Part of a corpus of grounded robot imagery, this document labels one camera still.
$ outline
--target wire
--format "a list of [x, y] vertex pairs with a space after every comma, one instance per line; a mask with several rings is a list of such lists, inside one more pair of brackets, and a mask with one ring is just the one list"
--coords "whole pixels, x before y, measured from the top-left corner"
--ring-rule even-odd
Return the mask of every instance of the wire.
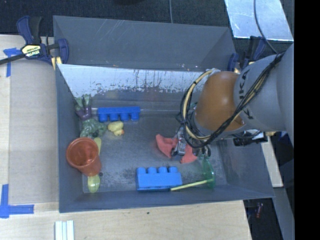
[[253, 0], [253, 11], [254, 11], [254, 19], [255, 19], [255, 23], [259, 29], [259, 32], [261, 34], [261, 36], [264, 38], [265, 42], [267, 43], [267, 45], [271, 48], [271, 50], [275, 53], [275, 54], [278, 54], [278, 52], [275, 50], [275, 48], [271, 45], [271, 43], [266, 39], [266, 36], [264, 35], [261, 27], [260, 27], [260, 24], [259, 24], [259, 21], [258, 21], [258, 17], [257, 17], [257, 0]]
[[173, 17], [172, 17], [172, 6], [171, 6], [171, 0], [169, 0], [169, 11], [170, 11], [170, 20], [171, 23], [174, 23]]
[[203, 148], [204, 146], [210, 144], [213, 140], [215, 140], [236, 118], [237, 116], [242, 112], [242, 110], [248, 105], [248, 103], [257, 96], [257, 94], [261, 91], [262, 87], [264, 86], [270, 72], [272, 69], [276, 67], [276, 65], [280, 62], [284, 55], [283, 53], [279, 53], [275, 56], [274, 60], [260, 73], [259, 77], [255, 80], [253, 85], [249, 88], [247, 93], [245, 94], [244, 98], [241, 100], [241, 102], [236, 107], [234, 113], [231, 117], [229, 117], [225, 122], [222, 123], [222, 125], [214, 131], [212, 134], [207, 136], [198, 136], [197, 132], [198, 129], [192, 128], [192, 122], [191, 118], [193, 113], [188, 114], [188, 111], [190, 110], [190, 104], [191, 104], [191, 98], [192, 98], [192, 92], [196, 85], [208, 74], [210, 74], [213, 70], [208, 70], [201, 74], [188, 88], [188, 90], [185, 92], [181, 103], [180, 103], [180, 113], [177, 115], [181, 117], [180, 120], [178, 120], [181, 125], [183, 126], [184, 130], [184, 137], [186, 142], [193, 148]]

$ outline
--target green toy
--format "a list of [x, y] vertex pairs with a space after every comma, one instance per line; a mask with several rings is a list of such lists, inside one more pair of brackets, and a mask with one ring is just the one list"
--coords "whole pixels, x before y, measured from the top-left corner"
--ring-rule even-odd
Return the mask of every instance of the green toy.
[[82, 130], [80, 137], [88, 137], [94, 139], [101, 137], [107, 130], [107, 126], [92, 118], [91, 96], [85, 94], [82, 97], [75, 98], [75, 112], [82, 122]]

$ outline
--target orange cup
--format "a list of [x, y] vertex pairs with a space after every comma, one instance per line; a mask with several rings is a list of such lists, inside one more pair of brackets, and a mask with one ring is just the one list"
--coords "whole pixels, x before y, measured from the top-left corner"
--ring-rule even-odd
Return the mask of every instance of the orange cup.
[[69, 165], [86, 176], [95, 176], [101, 170], [99, 148], [91, 138], [76, 138], [69, 144], [65, 156]]

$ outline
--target clamp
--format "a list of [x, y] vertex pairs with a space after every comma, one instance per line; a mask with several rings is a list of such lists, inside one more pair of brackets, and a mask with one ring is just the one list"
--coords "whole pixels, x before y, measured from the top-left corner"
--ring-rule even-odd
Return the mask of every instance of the clamp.
[[243, 52], [242, 56], [233, 53], [229, 59], [227, 71], [234, 72], [235, 69], [242, 71], [250, 62], [259, 59], [266, 48], [266, 39], [261, 36], [250, 36], [250, 44], [247, 52]]
[[[65, 64], [69, 58], [69, 46], [66, 39], [61, 38], [55, 44], [48, 45], [48, 38], [46, 44], [42, 43], [39, 36], [39, 24], [41, 17], [24, 16], [20, 18], [16, 27], [19, 35], [25, 40], [25, 45], [20, 49], [21, 54], [10, 56], [0, 60], [0, 65], [10, 63], [22, 58], [27, 60], [39, 60], [55, 67], [55, 62], [60, 61]], [[60, 49], [60, 56], [55, 58], [50, 54], [52, 49]]]

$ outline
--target blue lego brick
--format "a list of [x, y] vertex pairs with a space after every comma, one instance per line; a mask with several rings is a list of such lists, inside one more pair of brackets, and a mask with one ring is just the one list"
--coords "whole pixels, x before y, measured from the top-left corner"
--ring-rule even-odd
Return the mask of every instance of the blue lego brick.
[[175, 166], [149, 167], [136, 169], [135, 177], [136, 190], [164, 190], [182, 185], [181, 173]]
[[33, 214], [34, 204], [9, 205], [8, 204], [9, 185], [2, 185], [0, 218], [7, 219], [10, 215]]
[[131, 118], [132, 121], [138, 121], [140, 116], [139, 106], [123, 106], [123, 107], [99, 107], [98, 118], [101, 123], [108, 121], [118, 121], [119, 117], [121, 121], [128, 121]]

